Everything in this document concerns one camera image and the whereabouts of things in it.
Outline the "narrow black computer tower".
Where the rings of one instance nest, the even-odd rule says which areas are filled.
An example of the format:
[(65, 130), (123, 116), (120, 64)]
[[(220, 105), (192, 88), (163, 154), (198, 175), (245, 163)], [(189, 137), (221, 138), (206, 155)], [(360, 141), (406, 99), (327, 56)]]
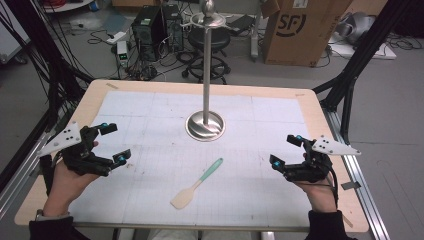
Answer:
[(172, 52), (182, 51), (184, 49), (183, 22), (179, 8), (175, 4), (168, 4), (162, 7), (166, 33), (168, 37), (168, 47)]

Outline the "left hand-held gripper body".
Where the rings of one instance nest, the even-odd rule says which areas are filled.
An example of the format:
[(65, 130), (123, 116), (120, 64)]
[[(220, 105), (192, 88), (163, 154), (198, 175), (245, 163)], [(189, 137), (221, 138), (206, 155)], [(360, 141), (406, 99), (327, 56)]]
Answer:
[(92, 152), (95, 139), (100, 134), (98, 126), (80, 128), (73, 121), (39, 150), (37, 155), (45, 157), (54, 152), (60, 153), (68, 169), (79, 175), (108, 176), (114, 161), (98, 157)]

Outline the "person's right hand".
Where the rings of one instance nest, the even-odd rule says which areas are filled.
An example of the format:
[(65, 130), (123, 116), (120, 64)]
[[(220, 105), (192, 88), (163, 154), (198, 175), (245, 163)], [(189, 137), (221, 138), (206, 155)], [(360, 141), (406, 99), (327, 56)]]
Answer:
[(314, 212), (333, 213), (337, 211), (337, 204), (334, 198), (334, 181), (331, 173), (323, 180), (315, 183), (297, 181), (295, 185), (306, 193)]

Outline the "aluminium rail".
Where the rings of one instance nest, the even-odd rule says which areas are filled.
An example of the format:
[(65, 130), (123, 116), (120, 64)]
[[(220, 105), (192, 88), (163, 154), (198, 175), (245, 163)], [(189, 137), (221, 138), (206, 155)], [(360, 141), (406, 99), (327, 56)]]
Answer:
[(0, 173), (0, 221), (6, 216), (30, 177), (37, 175), (39, 162), (37, 152), (47, 144), (57, 130), (67, 124), (72, 113), (73, 111), (60, 111), (58, 119), (53, 124), (49, 123), (49, 114), (45, 113)]
[[(323, 111), (332, 132), (333, 138), (343, 144), (350, 145), (340, 133), (341, 120), (336, 112)], [(358, 183), (359, 187), (355, 188), (355, 193), (360, 202), (362, 212), (367, 220), (369, 230), (374, 240), (391, 240), (383, 222), (383, 219), (374, 202), (372, 194), (369, 190), (365, 176), (362, 173), (356, 156), (343, 155), (342, 160), (352, 183)]]

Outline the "grey wrist watch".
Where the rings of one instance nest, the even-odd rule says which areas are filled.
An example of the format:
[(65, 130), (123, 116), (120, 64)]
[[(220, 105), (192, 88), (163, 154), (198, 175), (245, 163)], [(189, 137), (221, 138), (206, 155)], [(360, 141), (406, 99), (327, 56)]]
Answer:
[(36, 212), (35, 220), (36, 221), (55, 221), (59, 219), (64, 219), (69, 217), (70, 214), (62, 214), (62, 215), (55, 215), (55, 216), (46, 216), (42, 209), (38, 209)]

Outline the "white grid mat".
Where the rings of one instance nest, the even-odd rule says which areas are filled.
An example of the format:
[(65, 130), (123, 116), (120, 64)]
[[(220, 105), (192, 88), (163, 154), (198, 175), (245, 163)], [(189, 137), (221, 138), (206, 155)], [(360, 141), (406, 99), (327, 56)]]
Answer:
[[(117, 131), (99, 137), (98, 156), (130, 149), (128, 163), (92, 183), (73, 202), (78, 223), (232, 227), (257, 229), (307, 226), (309, 202), (273, 170), (270, 155), (288, 163), (302, 160), (290, 134), (307, 136), (296, 99), (214, 96), (210, 107), (226, 123), (212, 142), (191, 138), (189, 115), (200, 109), (193, 94), (109, 92), (95, 118)], [(175, 209), (170, 201), (191, 187), (219, 158), (221, 166)]]

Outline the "black laptop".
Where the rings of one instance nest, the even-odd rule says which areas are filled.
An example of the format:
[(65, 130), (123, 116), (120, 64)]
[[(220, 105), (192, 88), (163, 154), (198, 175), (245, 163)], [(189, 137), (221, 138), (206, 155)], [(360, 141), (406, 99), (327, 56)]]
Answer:
[(237, 18), (236, 20), (228, 23), (230, 27), (230, 33), (234, 36), (238, 36), (254, 24), (255, 19), (247, 14)]

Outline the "white round table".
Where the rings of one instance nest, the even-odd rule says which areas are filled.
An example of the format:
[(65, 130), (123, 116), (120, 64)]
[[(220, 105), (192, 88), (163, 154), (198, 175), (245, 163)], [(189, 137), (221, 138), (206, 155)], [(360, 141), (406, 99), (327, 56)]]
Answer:
[(60, 6), (43, 6), (43, 10), (47, 13), (65, 12), (88, 6), (93, 1), (82, 0), (81, 2), (72, 2), (71, 0), (66, 0), (66, 3)]

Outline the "large black computer tower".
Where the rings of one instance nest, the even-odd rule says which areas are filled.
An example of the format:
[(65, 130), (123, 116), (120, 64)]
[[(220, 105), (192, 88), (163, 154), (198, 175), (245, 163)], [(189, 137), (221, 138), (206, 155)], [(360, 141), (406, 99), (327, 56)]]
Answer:
[(141, 60), (159, 59), (159, 44), (166, 38), (160, 6), (144, 5), (131, 24)]

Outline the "brown cardboard box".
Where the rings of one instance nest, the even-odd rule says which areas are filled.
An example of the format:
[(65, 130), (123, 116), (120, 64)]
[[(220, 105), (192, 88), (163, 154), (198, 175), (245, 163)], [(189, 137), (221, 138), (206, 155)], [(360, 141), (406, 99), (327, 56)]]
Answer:
[(264, 63), (315, 67), (353, 0), (264, 0)]

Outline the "white post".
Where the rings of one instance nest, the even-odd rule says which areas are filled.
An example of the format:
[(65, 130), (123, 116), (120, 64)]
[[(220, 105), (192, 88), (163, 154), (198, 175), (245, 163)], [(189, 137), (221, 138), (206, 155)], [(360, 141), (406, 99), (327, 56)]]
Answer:
[(259, 25), (262, 17), (261, 5), (263, 0), (257, 0), (256, 13), (254, 15), (254, 25), (250, 35), (250, 57), (253, 62), (259, 56)]

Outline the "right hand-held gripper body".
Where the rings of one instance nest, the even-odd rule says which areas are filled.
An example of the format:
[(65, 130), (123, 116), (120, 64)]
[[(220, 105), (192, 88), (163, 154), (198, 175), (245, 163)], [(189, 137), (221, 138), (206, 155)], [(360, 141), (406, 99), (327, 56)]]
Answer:
[(304, 161), (300, 164), (285, 164), (281, 171), (287, 181), (308, 181), (315, 183), (323, 180), (332, 170), (330, 155), (360, 155), (361, 152), (351, 146), (321, 135), (318, 139), (308, 140), (304, 137), (302, 148)]

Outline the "person's left hand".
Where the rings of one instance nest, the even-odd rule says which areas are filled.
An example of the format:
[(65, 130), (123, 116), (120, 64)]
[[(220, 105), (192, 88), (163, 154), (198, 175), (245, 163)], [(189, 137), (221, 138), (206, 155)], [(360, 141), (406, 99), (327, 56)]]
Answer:
[(44, 204), (46, 216), (68, 213), (70, 204), (99, 176), (95, 174), (79, 175), (67, 168), (63, 161), (56, 164), (50, 194)]

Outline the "white power strip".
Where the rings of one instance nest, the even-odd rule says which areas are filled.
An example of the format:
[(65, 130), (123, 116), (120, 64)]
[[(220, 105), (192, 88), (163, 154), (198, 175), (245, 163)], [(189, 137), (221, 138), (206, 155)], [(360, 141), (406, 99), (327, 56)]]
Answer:
[(116, 33), (116, 34), (114, 34), (112, 37), (109, 37), (107, 40), (106, 40), (106, 42), (108, 43), (108, 44), (114, 44), (114, 43), (116, 43), (117, 41), (120, 41), (123, 37), (125, 37), (126, 36), (126, 33), (125, 32), (122, 32), (122, 31), (120, 31), (120, 32), (118, 32), (118, 33)]

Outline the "silver metal hanging stand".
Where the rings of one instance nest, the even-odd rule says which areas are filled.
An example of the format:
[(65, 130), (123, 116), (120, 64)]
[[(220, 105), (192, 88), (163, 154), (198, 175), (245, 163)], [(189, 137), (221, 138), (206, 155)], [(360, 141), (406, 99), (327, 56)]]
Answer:
[(201, 11), (190, 18), (189, 24), (204, 30), (203, 109), (186, 119), (185, 130), (197, 141), (211, 142), (219, 139), (225, 131), (224, 119), (210, 110), (212, 30), (223, 27), (226, 20), (216, 12), (213, 0), (200, 0), (200, 7)]

